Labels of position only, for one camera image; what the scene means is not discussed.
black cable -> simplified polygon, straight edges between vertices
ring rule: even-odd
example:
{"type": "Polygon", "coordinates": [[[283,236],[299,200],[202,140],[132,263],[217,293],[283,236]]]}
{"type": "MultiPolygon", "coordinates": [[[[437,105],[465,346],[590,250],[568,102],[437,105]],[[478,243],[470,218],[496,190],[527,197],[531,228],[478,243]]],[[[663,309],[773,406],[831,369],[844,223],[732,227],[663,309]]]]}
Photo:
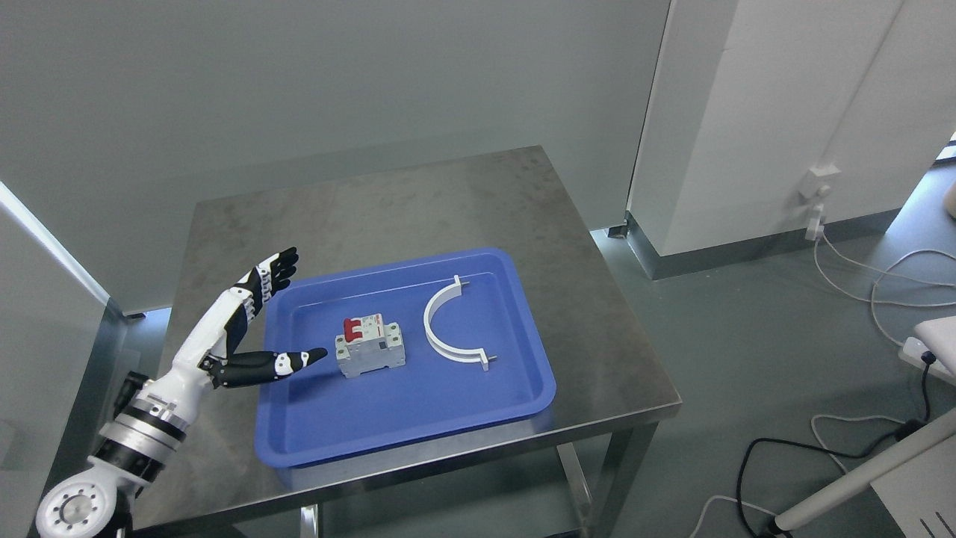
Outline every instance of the black cable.
{"type": "Polygon", "coordinates": [[[923,422],[929,422],[929,394],[926,392],[926,377],[929,375],[929,368],[936,362],[936,355],[934,355],[932,351],[927,351],[920,358],[926,363],[926,368],[923,370],[923,381],[920,383],[923,389],[923,404],[926,408],[926,414],[923,415],[923,422]]]}
{"type": "MultiPolygon", "coordinates": [[[[788,446],[795,446],[798,448],[806,448],[807,450],[813,450],[815,452],[822,452],[823,454],[831,454],[833,456],[840,456],[841,458],[849,458],[851,460],[861,460],[868,457],[870,454],[873,454],[873,451],[880,446],[880,443],[885,440],[894,437],[897,441],[903,440],[913,432],[916,432],[920,428],[926,425],[929,421],[929,416],[931,415],[931,410],[929,407],[929,393],[926,390],[926,378],[929,375],[929,369],[933,363],[936,362],[936,356],[932,351],[927,351],[923,354],[923,362],[926,363],[926,368],[923,370],[923,380],[920,382],[921,390],[923,391],[923,405],[925,406],[925,415],[923,415],[923,420],[909,420],[901,427],[896,430],[883,434],[878,437],[875,441],[870,443],[862,452],[859,454],[845,454],[842,452],[837,452],[835,450],[829,450],[819,446],[813,446],[812,444],[804,444],[802,442],[788,441],[786,439],[776,439],[773,437],[760,437],[754,439],[750,442],[750,445],[747,447],[747,452],[744,453],[744,460],[740,463],[740,471],[737,473],[737,516],[740,518],[740,523],[743,524],[744,528],[747,530],[747,533],[750,534],[751,538],[762,538],[756,532],[753,531],[753,528],[750,527],[750,524],[747,522],[747,515],[744,514],[744,502],[743,502],[743,484],[744,484],[744,470],[747,468],[747,462],[750,459],[750,452],[753,451],[753,447],[762,442],[770,442],[776,444],[783,444],[788,446]]],[[[784,529],[783,534],[788,538],[793,538],[791,534],[784,529]]]]}
{"type": "Polygon", "coordinates": [[[806,448],[808,450],[813,450],[816,452],[822,452],[823,454],[832,454],[834,456],[840,456],[842,458],[849,458],[851,460],[861,460],[863,458],[866,458],[870,454],[872,454],[873,451],[876,450],[878,446],[880,446],[880,443],[893,437],[895,434],[896,434],[896,431],[894,430],[893,432],[889,432],[888,434],[884,434],[880,436],[880,438],[870,443],[870,446],[866,447],[859,454],[846,454],[843,452],[838,452],[836,450],[828,450],[826,448],[813,446],[812,444],[804,444],[802,442],[789,441],[786,439],[776,439],[773,437],[760,437],[760,438],[754,439],[753,441],[750,442],[750,446],[747,447],[747,452],[744,453],[744,460],[740,463],[740,471],[737,473],[737,516],[740,518],[740,522],[744,525],[744,528],[747,529],[747,532],[750,534],[752,538],[761,538],[759,535],[757,535],[756,532],[753,531],[753,528],[751,528],[750,524],[747,522],[747,516],[744,514],[744,505],[742,501],[744,470],[747,468],[747,461],[750,459],[750,452],[753,451],[753,447],[756,446],[757,444],[762,442],[784,444],[788,446],[795,446],[798,448],[806,448]]]}
{"type": "Polygon", "coordinates": [[[930,365],[926,365],[926,369],[923,370],[923,382],[921,383],[921,385],[923,385],[923,404],[926,406],[926,414],[923,415],[923,422],[929,421],[929,394],[926,392],[926,377],[929,375],[929,366],[930,365]]]}

robotic hand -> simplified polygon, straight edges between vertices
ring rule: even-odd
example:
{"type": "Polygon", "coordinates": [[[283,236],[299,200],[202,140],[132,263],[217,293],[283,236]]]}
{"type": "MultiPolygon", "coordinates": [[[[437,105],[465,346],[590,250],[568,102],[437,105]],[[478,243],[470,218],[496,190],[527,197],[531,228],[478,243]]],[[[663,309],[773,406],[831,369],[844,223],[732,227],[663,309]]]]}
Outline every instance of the robotic hand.
{"type": "Polygon", "coordinates": [[[152,483],[195,422],[200,400],[217,387],[246,387],[282,379],[324,357],[309,351],[234,353],[249,322],[295,273],[295,248],[274,254],[224,291],[193,327],[170,371],[128,393],[104,437],[87,458],[93,466],[57,484],[36,512],[44,538],[117,536],[132,526],[130,509],[152,483]]]}

white cable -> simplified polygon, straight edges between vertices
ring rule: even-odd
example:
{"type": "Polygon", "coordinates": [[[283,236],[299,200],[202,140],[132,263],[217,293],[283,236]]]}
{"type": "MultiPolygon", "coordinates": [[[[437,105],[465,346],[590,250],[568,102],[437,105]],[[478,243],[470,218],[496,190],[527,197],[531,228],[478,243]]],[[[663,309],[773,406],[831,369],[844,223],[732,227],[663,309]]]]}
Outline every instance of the white cable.
{"type": "MultiPolygon", "coordinates": [[[[704,523],[704,516],[706,516],[707,514],[707,509],[710,508],[710,503],[713,503],[714,501],[730,501],[731,503],[737,504],[736,499],[734,499],[733,497],[727,497],[725,495],[714,495],[710,499],[707,499],[707,502],[704,503],[704,508],[701,509],[701,517],[697,518],[697,526],[694,527],[694,530],[690,533],[690,536],[687,536],[687,538],[694,538],[694,536],[697,536],[697,532],[701,529],[701,525],[704,523]]],[[[757,506],[756,504],[750,504],[746,501],[741,502],[741,504],[746,506],[747,508],[760,510],[761,512],[772,517],[777,517],[777,515],[779,515],[767,510],[766,508],[761,508],[760,506],[757,506]]]]}
{"type": "MultiPolygon", "coordinates": [[[[931,285],[931,286],[956,287],[956,284],[953,284],[953,283],[949,283],[949,282],[935,282],[935,281],[932,281],[932,280],[914,279],[913,277],[910,277],[910,276],[908,276],[908,275],[902,275],[902,274],[900,274],[900,273],[891,273],[891,272],[889,271],[889,269],[887,269],[886,271],[883,271],[882,269],[878,269],[878,268],[876,268],[876,267],[874,267],[874,266],[872,266],[872,265],[867,265],[867,264],[865,264],[865,263],[860,263],[860,262],[856,261],[855,259],[847,258],[847,257],[844,256],[843,254],[841,254],[840,251],[837,250],[837,247],[835,247],[834,244],[830,242],[830,238],[827,237],[825,231],[824,231],[824,233],[823,233],[821,236],[823,237],[823,240],[826,241],[827,246],[829,246],[830,249],[831,249],[832,251],[834,251],[834,254],[836,254],[837,256],[839,256],[839,257],[840,257],[841,259],[843,259],[844,261],[848,261],[848,262],[850,262],[850,263],[853,263],[854,265],[858,265],[859,267],[864,267],[864,268],[866,268],[866,269],[869,269],[870,271],[875,271],[875,272],[877,272],[877,273],[880,273],[880,274],[882,274],[882,275],[886,275],[886,276],[888,276],[888,277],[898,277],[898,278],[900,278],[900,279],[912,280],[912,281],[918,282],[918,283],[920,283],[920,284],[928,284],[928,285],[931,285]]],[[[948,254],[945,253],[945,252],[940,252],[940,251],[935,251],[935,252],[938,252],[939,254],[942,254],[942,255],[944,255],[944,256],[947,256],[947,257],[952,258],[952,256],[948,255],[948,254]]]]}
{"type": "MultiPolygon", "coordinates": [[[[896,422],[897,424],[905,424],[904,421],[899,420],[898,418],[893,418],[892,416],[886,415],[869,415],[869,416],[836,416],[836,415],[814,415],[810,419],[810,429],[814,432],[814,437],[816,437],[816,442],[820,445],[820,448],[824,450],[830,450],[826,444],[823,443],[823,438],[820,437],[820,433],[816,430],[816,421],[820,418],[830,418],[832,420],[840,420],[843,422],[863,422],[866,420],[887,420],[889,422],[896,422]]],[[[843,465],[843,462],[838,460],[833,454],[828,454],[831,460],[836,463],[836,466],[839,467],[840,471],[845,475],[848,471],[843,465]]]]}
{"type": "Polygon", "coordinates": [[[845,295],[845,296],[847,296],[847,297],[849,297],[849,298],[851,298],[851,299],[854,299],[854,300],[856,300],[856,301],[861,301],[861,302],[864,302],[864,303],[869,303],[869,304],[870,304],[870,316],[873,318],[873,323],[877,326],[877,329],[880,331],[880,334],[882,334],[884,337],[886,337],[886,339],[889,340],[890,342],[892,342],[893,344],[895,344],[895,345],[897,345],[897,346],[899,346],[899,347],[902,347],[903,342],[897,340],[896,338],[893,338],[893,336],[890,335],[890,333],[887,332],[885,328],[883,328],[883,325],[880,323],[880,320],[877,318],[877,304],[893,304],[893,305],[895,305],[895,306],[906,306],[906,307],[909,307],[909,308],[942,308],[942,307],[946,307],[946,306],[956,306],[956,302],[949,302],[949,303],[901,303],[901,302],[898,302],[898,301],[878,301],[878,300],[877,300],[877,288],[880,287],[880,281],[883,280],[883,277],[898,277],[898,278],[901,278],[901,279],[912,280],[912,281],[914,281],[914,282],[919,282],[919,283],[928,284],[928,285],[933,285],[933,286],[943,286],[943,287],[956,288],[956,284],[953,284],[953,283],[948,283],[948,282],[935,282],[935,281],[930,281],[930,280],[914,279],[914,278],[912,278],[912,277],[908,277],[908,276],[906,276],[906,275],[901,275],[901,274],[899,274],[899,273],[892,273],[892,272],[890,271],[891,269],[893,269],[893,268],[896,267],[897,265],[900,265],[901,263],[903,263],[906,259],[908,259],[908,258],[910,258],[910,257],[913,257],[913,256],[916,256],[917,254],[937,254],[937,255],[943,256],[943,257],[945,257],[945,258],[952,259],[953,261],[956,261],[956,256],[953,256],[952,254],[949,254],[949,253],[946,253],[946,252],[943,252],[943,251],[939,251],[939,250],[935,250],[935,249],[921,249],[921,250],[916,250],[916,251],[907,253],[906,255],[902,256],[900,259],[896,260],[896,261],[893,262],[889,267],[887,267],[885,271],[883,271],[883,270],[877,269],[876,267],[872,267],[872,266],[870,266],[870,265],[866,265],[865,263],[860,263],[860,262],[855,261],[855,260],[853,260],[853,259],[849,259],[849,258],[847,258],[846,256],[844,256],[843,254],[841,254],[840,251],[838,251],[837,248],[834,247],[833,243],[830,242],[830,239],[827,238],[826,232],[824,232],[824,233],[821,235],[821,237],[823,238],[824,241],[826,241],[827,245],[830,246],[831,250],[834,251],[834,254],[836,254],[837,256],[839,256],[841,259],[844,259],[844,260],[846,260],[846,261],[849,261],[850,263],[853,263],[854,265],[858,265],[858,266],[860,266],[860,267],[865,267],[865,268],[867,268],[867,269],[871,269],[871,270],[873,270],[873,271],[876,271],[876,272],[880,273],[880,275],[879,275],[875,280],[873,280],[872,286],[871,286],[871,288],[870,288],[870,298],[869,298],[869,299],[866,299],[866,298],[863,298],[863,297],[854,295],[854,294],[852,294],[852,293],[846,291],[845,289],[839,287],[835,282],[833,282],[832,280],[830,280],[830,277],[828,277],[828,276],[826,275],[826,273],[823,272],[823,268],[820,267],[820,260],[819,260],[819,256],[818,256],[818,247],[819,247],[819,244],[820,244],[820,238],[818,237],[817,240],[814,242],[814,265],[816,266],[816,271],[820,274],[821,277],[823,277],[824,280],[827,281],[827,283],[829,283],[831,286],[833,286],[833,288],[834,288],[836,291],[838,291],[838,292],[842,293],[843,295],[845,295]]]}

blue tray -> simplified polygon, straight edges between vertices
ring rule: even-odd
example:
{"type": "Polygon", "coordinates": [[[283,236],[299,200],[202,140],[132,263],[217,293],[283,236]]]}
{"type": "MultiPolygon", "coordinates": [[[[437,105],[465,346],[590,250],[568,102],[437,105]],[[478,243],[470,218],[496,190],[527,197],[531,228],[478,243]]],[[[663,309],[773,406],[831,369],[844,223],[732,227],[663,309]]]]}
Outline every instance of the blue tray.
{"type": "Polygon", "coordinates": [[[266,349],[335,350],[342,320],[380,312],[398,322],[405,366],[346,379],[333,354],[263,385],[255,428],[259,459],[294,467],[425,437],[514,420],[554,398],[548,357],[511,258],[477,249],[300,280],[266,314],[266,349]],[[459,275],[469,285],[435,314],[432,327],[455,347],[497,355],[489,371],[439,355],[422,316],[459,275]]]}

white pole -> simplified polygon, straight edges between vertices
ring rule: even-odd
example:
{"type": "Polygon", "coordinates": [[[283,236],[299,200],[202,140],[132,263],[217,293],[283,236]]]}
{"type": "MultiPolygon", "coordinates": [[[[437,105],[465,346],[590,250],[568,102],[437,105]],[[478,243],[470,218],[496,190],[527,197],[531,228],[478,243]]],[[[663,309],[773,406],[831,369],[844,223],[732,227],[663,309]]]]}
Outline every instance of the white pole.
{"type": "Polygon", "coordinates": [[[796,530],[869,487],[870,483],[956,434],[956,409],[884,450],[860,467],[773,519],[776,529],[796,530]]]}

